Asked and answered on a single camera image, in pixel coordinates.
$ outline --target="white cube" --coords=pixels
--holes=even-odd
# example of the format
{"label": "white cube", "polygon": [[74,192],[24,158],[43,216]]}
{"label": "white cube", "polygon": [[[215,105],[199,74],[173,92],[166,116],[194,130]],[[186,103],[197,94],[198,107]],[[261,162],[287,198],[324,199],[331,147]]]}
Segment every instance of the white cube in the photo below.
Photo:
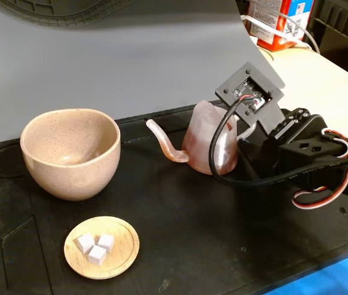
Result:
{"label": "white cube", "polygon": [[88,261],[90,263],[100,266],[107,256],[107,251],[99,246],[93,246],[88,254]]}
{"label": "white cube", "polygon": [[82,254],[85,254],[95,245],[95,240],[90,234],[85,234],[76,240],[76,244]]}
{"label": "white cube", "polygon": [[114,236],[102,234],[100,236],[98,246],[107,250],[108,253],[111,252],[114,245]]}

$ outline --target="round wooden dish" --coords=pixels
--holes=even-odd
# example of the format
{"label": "round wooden dish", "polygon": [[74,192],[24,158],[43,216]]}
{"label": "round wooden dish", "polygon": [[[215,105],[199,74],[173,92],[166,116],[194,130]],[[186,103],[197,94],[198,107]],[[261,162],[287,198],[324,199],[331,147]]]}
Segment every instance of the round wooden dish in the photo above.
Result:
{"label": "round wooden dish", "polygon": [[[101,234],[113,235],[114,246],[107,253],[101,266],[88,261],[88,254],[82,254],[74,240],[81,235],[90,234],[97,244]],[[110,216],[87,219],[73,228],[64,242],[64,256],[77,273],[94,280],[103,280],[120,275],[136,259],[139,250],[137,232],[126,221]]]}

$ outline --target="rubber mat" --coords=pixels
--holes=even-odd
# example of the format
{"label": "rubber mat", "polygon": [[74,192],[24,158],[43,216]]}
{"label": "rubber mat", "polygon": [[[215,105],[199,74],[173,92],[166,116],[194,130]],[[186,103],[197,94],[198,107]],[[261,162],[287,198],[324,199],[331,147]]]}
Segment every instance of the rubber mat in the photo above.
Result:
{"label": "rubber mat", "polygon": [[0,11],[24,22],[77,28],[96,22],[132,0],[0,0]]}
{"label": "rubber mat", "polygon": [[[169,161],[145,126],[153,118],[176,148],[192,107],[117,121],[121,156],[111,182],[82,202],[52,197],[31,178],[19,140],[0,143],[0,295],[264,293],[348,257],[348,197],[318,210],[291,203],[288,184],[224,186]],[[246,179],[240,164],[236,179]],[[64,241],[80,222],[115,216],[137,231],[133,265],[107,280],[80,276]]]}

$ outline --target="pink teapot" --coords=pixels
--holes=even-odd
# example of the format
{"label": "pink teapot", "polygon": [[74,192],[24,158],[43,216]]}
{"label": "pink teapot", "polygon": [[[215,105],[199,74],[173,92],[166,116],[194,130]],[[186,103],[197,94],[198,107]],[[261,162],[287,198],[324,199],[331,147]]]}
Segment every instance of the pink teapot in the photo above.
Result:
{"label": "pink teapot", "polygon": [[[164,155],[174,162],[187,163],[198,172],[211,175],[208,152],[212,137],[226,111],[207,101],[199,102],[193,110],[182,150],[172,146],[167,134],[153,120],[147,121],[148,128],[157,137]],[[232,171],[238,161],[236,145],[236,117],[231,117],[220,134],[215,150],[215,164],[219,174]]]}

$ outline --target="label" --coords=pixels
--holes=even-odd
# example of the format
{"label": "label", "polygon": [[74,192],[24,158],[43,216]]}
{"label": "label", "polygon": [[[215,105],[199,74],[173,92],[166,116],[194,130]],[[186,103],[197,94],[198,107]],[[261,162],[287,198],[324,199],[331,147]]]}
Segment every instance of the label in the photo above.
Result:
{"label": "label", "polygon": [[[255,4],[252,13],[253,18],[272,28],[276,28],[277,19],[279,18],[277,11],[280,11],[282,0],[258,0],[258,2],[266,5],[266,7]],[[268,44],[273,43],[274,34],[257,25],[252,24],[250,33]]]}
{"label": "label", "polygon": [[[282,0],[258,0],[258,2],[267,7],[256,4],[254,7],[251,7],[250,11],[252,11],[251,14],[253,18],[256,18],[264,24],[276,29],[279,14],[274,13],[273,11],[280,11]],[[291,0],[287,15],[294,21],[298,22],[303,28],[306,28],[312,3],[313,0]],[[286,20],[283,32],[291,34],[298,39],[301,39],[304,36],[304,32],[299,29],[299,27],[295,26],[295,24],[290,20]],[[274,34],[257,25],[252,24],[250,33],[268,44],[273,44]],[[284,38],[279,40],[280,44],[285,44],[286,42],[288,41]]]}
{"label": "label", "polygon": [[[294,21],[299,23],[302,28],[307,27],[307,21],[310,16],[310,9],[312,6],[312,0],[291,0],[290,8],[288,9],[288,16]],[[290,20],[285,21],[284,33],[291,34],[292,36],[301,39],[304,36],[304,31],[295,26]],[[285,44],[288,41],[286,39],[280,39],[279,44]]]}
{"label": "label", "polygon": [[[310,12],[306,12],[305,14],[294,15],[291,18],[294,21],[296,21],[299,25],[301,25],[302,28],[306,28],[307,27],[307,20],[309,19],[309,16],[310,16]],[[292,36],[294,36],[298,39],[301,39],[304,36],[304,31],[299,29],[298,26],[295,26],[295,24],[292,23],[290,20],[285,21],[283,32],[286,34],[291,34]],[[284,38],[279,40],[280,44],[285,44],[287,42],[288,41]]]}

